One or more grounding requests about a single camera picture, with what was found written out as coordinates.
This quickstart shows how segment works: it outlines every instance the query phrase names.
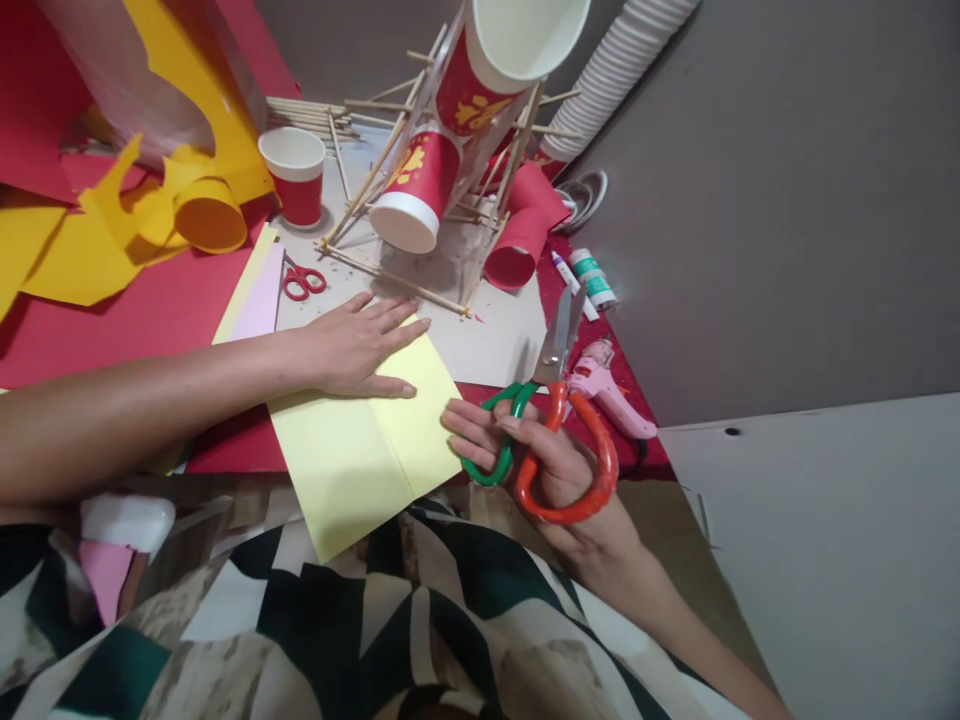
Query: orange scissors handle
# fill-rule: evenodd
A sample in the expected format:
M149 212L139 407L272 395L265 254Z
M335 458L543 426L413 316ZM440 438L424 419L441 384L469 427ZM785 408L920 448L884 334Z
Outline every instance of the orange scissors handle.
M548 387L550 388L550 415L544 424L552 432L557 432L563 423L563 413L566 409L567 385L557 382L551 383ZM572 505L548 508L540 505L531 492L540 466L540 461L532 452L527 453L520 466L520 474L517 475L517 500L520 506L534 517L554 525L573 525L600 512L603 506L610 502L620 473L616 448L610 433L600 420L600 415L580 393L570 395L570 404L587 426L597 445L597 476L590 489Z

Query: hot glue gun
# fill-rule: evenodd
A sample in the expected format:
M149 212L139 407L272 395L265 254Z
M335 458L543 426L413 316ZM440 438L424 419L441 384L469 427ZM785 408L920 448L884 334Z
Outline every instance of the hot glue gun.
M657 426L640 417L631 407L610 374L613 344L609 340L590 343L570 375L570 392L583 393L597 404L617 429L627 437L649 440L657 436Z

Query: white wall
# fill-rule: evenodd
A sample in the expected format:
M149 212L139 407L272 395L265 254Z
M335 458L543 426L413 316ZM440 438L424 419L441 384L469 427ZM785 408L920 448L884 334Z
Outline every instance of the white wall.
M798 718L960 716L958 436L960 394L663 431Z

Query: scissors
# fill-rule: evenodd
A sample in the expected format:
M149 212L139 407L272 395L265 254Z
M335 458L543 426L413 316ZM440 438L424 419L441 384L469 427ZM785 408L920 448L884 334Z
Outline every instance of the scissors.
M550 414L544 423L548 430L557 432L563 423L566 412L567 399L583 420L590 435L597 445L598 473L587 493L573 505L563 508L547 508L540 505L533 497L531 488L539 470L540 461L532 452L527 453L520 472L517 475L517 500L520 506L534 517L555 525L572 525L583 522L595 515L603 508L613 495L620 472L617 461L617 452L610 434L600 421L600 416L593 409L586 396L579 392L567 392L565 379L567 361L577 339L577 327L583 312L583 303L587 296L586 285L580 288L576 298L571 302L570 290L564 290L557 305L557 312L547 330L543 340L543 347L537 358L537 365L533 371L533 378L526 383L513 383L503 392L497 393L487 400L481 407L484 410L493 410L501 400L512 400L510 414L516 418L523 417L524 408L530 398L541 386L550 390ZM467 474L484 487L499 485L506 478L513 463L513 440L504 436L497 456L497 464L490 475L484 475L470 460L464 458L463 467Z
M303 302L311 295L316 295L327 289L327 279L319 270L300 267L286 253L283 254L283 261L290 266L287 268L286 275L283 276L283 294L291 300ZM299 292L296 291L296 288L291 290L291 285L300 288Z

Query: marker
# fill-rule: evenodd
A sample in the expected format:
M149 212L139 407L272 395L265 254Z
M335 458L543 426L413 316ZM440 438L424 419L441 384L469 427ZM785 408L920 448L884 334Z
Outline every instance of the marker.
M553 250L550 251L550 257L553 258L553 266L557 269L557 272L560 273L560 277L563 278L564 282L567 283L571 294L576 295L580 292L580 283L578 283L577 279L573 276L573 270L570 269L570 266ZM589 322L600 319L600 316L597 315L596 308L593 307L593 303L586 299L583 301L583 314Z

